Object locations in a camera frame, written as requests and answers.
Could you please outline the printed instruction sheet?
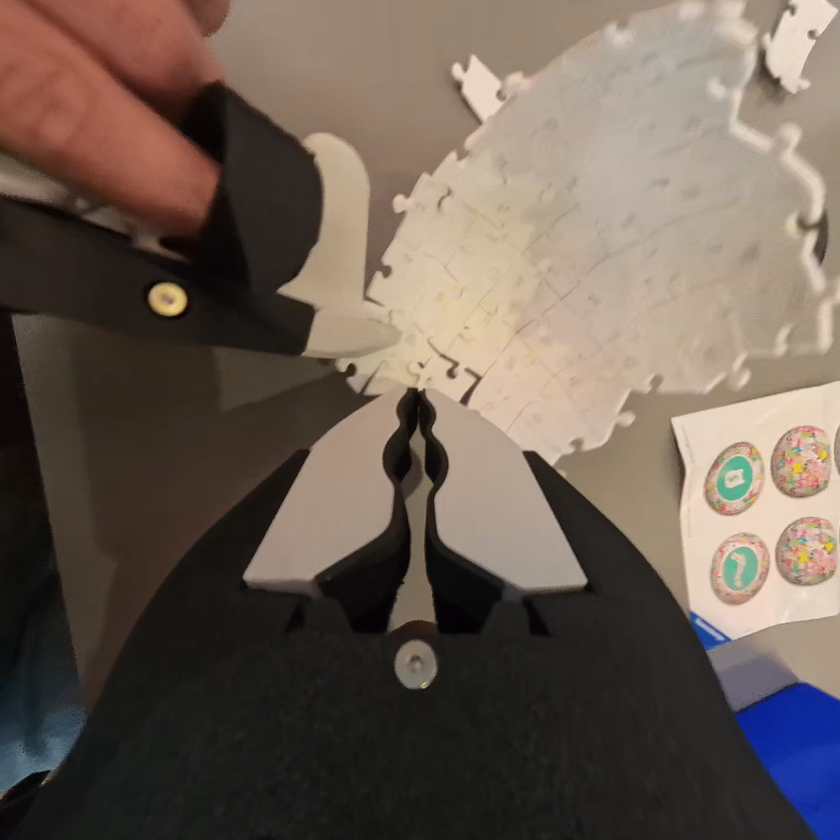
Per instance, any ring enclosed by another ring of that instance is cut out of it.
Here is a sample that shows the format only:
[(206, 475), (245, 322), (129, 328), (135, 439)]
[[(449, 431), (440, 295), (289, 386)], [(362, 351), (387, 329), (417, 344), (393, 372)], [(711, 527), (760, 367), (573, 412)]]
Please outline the printed instruction sheet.
[(706, 651), (837, 615), (840, 383), (670, 420), (680, 552)]

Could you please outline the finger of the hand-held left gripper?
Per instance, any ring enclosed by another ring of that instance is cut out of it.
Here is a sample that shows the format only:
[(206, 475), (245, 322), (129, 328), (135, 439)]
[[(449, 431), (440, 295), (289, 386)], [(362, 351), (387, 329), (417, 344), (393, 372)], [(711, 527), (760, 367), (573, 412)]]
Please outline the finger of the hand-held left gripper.
[(315, 314), (302, 358), (342, 359), (362, 358), (398, 344), (402, 331), (383, 322), (352, 314)]
[(299, 275), (279, 295), (318, 310), (363, 310), (370, 174), (358, 150), (331, 132), (304, 141), (321, 176), (321, 227)]

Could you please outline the blue plastic bin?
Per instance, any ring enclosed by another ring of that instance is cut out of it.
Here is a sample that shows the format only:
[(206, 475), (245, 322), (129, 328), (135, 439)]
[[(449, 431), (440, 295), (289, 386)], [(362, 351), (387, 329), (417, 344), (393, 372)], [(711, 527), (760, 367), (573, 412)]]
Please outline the blue plastic bin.
[(778, 787), (815, 838), (840, 836), (840, 702), (795, 682), (736, 719)]

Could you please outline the person's blue jeans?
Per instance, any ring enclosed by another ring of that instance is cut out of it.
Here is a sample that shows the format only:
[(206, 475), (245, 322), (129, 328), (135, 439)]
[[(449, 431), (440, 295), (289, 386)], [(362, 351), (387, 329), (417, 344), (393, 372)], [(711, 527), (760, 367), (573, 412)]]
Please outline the person's blue jeans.
[(65, 604), (44, 586), (1, 656), (0, 790), (60, 765), (85, 721)]

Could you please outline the small white puzzle piece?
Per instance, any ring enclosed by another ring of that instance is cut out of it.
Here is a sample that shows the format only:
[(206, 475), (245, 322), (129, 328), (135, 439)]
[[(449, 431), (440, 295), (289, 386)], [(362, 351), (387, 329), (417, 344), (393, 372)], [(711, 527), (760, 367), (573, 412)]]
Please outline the small white puzzle piece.
[(465, 63), (454, 61), (449, 65), (449, 79), (479, 124), (489, 121), (508, 100), (531, 86), (531, 79), (523, 73), (499, 79), (473, 54), (468, 56)]
[(761, 63), (788, 95), (809, 86), (803, 63), (835, 13), (828, 0), (788, 0), (774, 31), (761, 35)]

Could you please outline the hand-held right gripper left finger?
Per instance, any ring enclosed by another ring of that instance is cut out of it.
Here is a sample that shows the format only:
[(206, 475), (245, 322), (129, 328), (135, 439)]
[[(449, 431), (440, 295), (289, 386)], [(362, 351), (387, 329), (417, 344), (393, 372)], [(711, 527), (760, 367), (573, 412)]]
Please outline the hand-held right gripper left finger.
[(417, 389), (393, 387), (305, 451), (252, 552), (251, 591), (331, 599), (360, 633), (386, 633), (410, 565), (403, 475)]

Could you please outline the white puzzle ball shell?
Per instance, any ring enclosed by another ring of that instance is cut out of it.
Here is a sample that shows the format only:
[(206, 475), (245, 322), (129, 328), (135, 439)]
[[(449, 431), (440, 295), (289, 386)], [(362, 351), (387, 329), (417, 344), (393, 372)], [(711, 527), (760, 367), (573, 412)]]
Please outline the white puzzle ball shell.
[(340, 359), (348, 383), (465, 399), (555, 463), (629, 424), (653, 379), (708, 393), (754, 359), (826, 351), (826, 187), (795, 124), (739, 121), (755, 57), (743, 1), (679, 1), (520, 81), (393, 199), (367, 295), (399, 341)]

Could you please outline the person's left hand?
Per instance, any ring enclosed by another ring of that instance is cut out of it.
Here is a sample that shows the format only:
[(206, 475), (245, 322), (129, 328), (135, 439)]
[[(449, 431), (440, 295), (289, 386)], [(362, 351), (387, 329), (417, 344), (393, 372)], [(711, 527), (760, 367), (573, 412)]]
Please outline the person's left hand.
[(156, 233), (195, 236), (218, 164), (174, 124), (223, 79), (225, 0), (4, 0), (1, 150)]

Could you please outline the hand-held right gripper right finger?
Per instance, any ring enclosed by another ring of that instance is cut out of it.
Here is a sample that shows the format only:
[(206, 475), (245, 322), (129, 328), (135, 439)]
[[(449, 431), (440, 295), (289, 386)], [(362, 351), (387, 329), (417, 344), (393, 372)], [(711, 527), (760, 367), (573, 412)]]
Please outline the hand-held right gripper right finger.
[(440, 630), (475, 633), (496, 602), (587, 589), (524, 451), (437, 389), (417, 393), (426, 441), (426, 577)]

